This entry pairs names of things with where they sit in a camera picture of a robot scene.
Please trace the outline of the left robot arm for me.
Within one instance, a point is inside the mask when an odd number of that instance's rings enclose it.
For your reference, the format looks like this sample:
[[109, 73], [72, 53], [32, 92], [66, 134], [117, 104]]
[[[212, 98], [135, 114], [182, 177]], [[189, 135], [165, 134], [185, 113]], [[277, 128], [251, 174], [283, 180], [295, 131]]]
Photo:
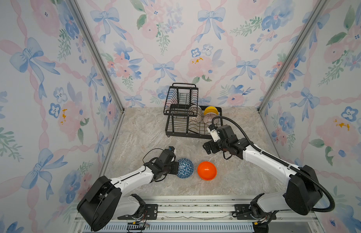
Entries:
[[170, 146], [131, 173], [111, 179], [99, 177], [77, 205], [77, 211], [92, 232], [101, 230], [112, 219], [146, 219], [145, 201], [137, 194], [126, 195], [143, 185], [160, 182], [169, 174], [177, 175], [178, 170], [175, 148]]

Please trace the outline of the white red patterned bowl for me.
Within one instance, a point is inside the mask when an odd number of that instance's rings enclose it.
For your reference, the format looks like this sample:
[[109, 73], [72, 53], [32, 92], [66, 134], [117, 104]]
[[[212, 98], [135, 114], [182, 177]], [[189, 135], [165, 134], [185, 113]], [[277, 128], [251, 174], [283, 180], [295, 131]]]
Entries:
[[192, 117], [200, 117], [203, 114], [201, 107], [197, 105], [190, 106], [188, 110], [191, 112]]

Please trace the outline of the blue patterned bowl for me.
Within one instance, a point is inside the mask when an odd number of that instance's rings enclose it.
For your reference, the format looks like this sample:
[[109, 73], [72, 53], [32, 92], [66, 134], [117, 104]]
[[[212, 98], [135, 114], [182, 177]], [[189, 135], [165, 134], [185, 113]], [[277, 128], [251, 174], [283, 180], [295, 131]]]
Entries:
[[182, 158], [179, 161], [179, 168], [177, 176], [181, 179], [187, 179], [194, 173], [194, 164], [187, 158]]

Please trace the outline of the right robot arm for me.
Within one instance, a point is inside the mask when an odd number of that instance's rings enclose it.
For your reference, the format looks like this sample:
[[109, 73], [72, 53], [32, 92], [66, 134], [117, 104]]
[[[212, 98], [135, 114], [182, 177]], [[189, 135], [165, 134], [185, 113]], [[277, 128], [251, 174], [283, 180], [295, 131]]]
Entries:
[[238, 139], [229, 125], [218, 128], [210, 125], [208, 133], [212, 140], [203, 145], [208, 154], [228, 152], [257, 165], [286, 186], [285, 192], [257, 195], [250, 202], [248, 210], [253, 218], [261, 219], [275, 211], [286, 210], [305, 216], [322, 198], [321, 189], [314, 183], [317, 181], [315, 172], [309, 166], [298, 167], [289, 164], [261, 150], [246, 138]]

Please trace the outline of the orange dotted patterned bowl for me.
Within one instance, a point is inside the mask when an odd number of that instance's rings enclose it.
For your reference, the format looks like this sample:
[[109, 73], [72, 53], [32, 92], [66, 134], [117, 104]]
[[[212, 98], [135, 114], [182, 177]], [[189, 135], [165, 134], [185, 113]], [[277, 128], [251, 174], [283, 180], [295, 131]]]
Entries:
[[202, 121], [202, 116], [190, 116], [189, 124], [199, 124]]

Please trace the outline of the yellow bowl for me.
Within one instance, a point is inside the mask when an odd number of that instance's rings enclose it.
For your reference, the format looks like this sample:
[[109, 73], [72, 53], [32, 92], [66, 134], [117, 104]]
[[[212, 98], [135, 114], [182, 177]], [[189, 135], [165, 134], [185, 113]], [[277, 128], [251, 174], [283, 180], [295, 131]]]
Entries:
[[218, 115], [218, 110], [216, 107], [213, 107], [213, 106], [206, 107], [206, 109], [204, 110], [204, 115], [207, 115], [209, 113]]

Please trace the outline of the pink patterned bowl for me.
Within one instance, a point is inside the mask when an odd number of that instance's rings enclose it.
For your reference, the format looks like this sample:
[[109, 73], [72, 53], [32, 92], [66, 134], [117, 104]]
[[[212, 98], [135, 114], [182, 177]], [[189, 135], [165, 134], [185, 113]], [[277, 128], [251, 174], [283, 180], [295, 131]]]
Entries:
[[212, 112], [210, 112], [210, 113], [207, 113], [207, 114], [205, 114], [204, 115], [204, 117], [203, 117], [203, 122], [205, 123], [205, 124], [211, 124], [212, 123], [212, 120], [213, 120], [213, 118], [215, 118], [215, 117], [217, 117], [217, 114], [215, 114], [215, 113], [212, 113]]

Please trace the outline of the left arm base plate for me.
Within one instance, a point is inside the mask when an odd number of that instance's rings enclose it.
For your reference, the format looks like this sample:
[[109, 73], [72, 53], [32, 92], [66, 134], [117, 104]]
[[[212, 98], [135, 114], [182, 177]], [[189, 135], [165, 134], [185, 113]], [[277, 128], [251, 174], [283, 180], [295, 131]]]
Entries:
[[156, 220], [158, 215], [157, 204], [145, 204], [139, 207], [139, 209], [133, 215], [124, 215], [116, 217], [118, 220]]

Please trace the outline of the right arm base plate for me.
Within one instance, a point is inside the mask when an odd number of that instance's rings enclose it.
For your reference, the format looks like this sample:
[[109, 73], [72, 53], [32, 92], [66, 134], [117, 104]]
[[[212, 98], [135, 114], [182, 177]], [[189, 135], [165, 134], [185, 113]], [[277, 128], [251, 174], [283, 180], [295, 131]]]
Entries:
[[273, 212], [266, 213], [262, 209], [256, 206], [251, 206], [250, 204], [235, 204], [234, 211], [232, 212], [232, 217], [237, 218], [238, 220], [276, 220], [276, 214]]

